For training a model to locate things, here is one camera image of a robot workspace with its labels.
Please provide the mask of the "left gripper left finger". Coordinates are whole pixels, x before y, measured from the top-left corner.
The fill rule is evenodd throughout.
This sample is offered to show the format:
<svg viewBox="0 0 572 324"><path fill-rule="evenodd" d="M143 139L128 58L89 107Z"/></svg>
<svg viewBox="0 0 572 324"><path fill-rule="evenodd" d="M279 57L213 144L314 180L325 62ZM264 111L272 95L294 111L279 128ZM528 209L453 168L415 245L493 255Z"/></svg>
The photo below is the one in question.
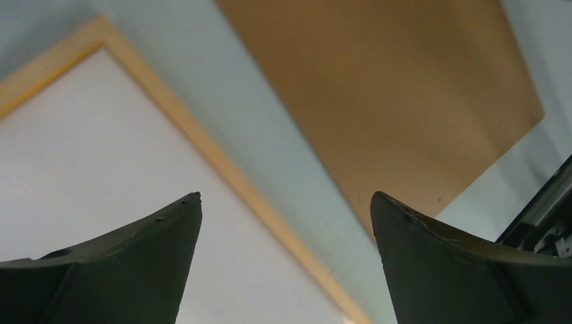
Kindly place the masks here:
<svg viewBox="0 0 572 324"><path fill-rule="evenodd" d="M202 223L192 192L39 259L1 264L2 323L174 323Z"/></svg>

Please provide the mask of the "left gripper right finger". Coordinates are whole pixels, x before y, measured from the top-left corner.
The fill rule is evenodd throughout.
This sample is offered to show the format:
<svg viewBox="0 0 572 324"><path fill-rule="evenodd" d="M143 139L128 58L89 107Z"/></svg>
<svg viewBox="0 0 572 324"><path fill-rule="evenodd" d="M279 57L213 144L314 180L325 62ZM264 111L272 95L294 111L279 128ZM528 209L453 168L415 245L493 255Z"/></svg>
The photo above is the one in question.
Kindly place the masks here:
<svg viewBox="0 0 572 324"><path fill-rule="evenodd" d="M571 261L487 241L376 192L372 227L399 323L570 323Z"/></svg>

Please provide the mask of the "landscape photo print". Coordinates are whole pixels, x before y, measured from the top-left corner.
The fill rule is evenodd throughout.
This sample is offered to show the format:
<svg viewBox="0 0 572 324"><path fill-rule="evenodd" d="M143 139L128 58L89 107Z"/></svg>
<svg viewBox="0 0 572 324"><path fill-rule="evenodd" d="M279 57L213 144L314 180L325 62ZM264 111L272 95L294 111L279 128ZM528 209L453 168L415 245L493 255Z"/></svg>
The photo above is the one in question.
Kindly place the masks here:
<svg viewBox="0 0 572 324"><path fill-rule="evenodd" d="M1 259L37 259L199 192L178 323L346 316L106 50L1 119Z"/></svg>

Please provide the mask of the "orange wooden picture frame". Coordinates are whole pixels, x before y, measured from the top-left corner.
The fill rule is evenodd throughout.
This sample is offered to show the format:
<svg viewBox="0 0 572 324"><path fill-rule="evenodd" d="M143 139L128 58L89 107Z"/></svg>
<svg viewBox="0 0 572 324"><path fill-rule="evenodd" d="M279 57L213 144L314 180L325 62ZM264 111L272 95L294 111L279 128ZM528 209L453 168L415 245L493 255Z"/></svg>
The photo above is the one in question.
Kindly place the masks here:
<svg viewBox="0 0 572 324"><path fill-rule="evenodd" d="M219 177L257 216L306 270L328 297L354 323L371 323L369 315L289 227L282 215L234 164L186 105L154 71L137 48L106 17L97 16L57 44L1 79L1 116L56 81L99 49L105 48L170 122L202 155Z"/></svg>

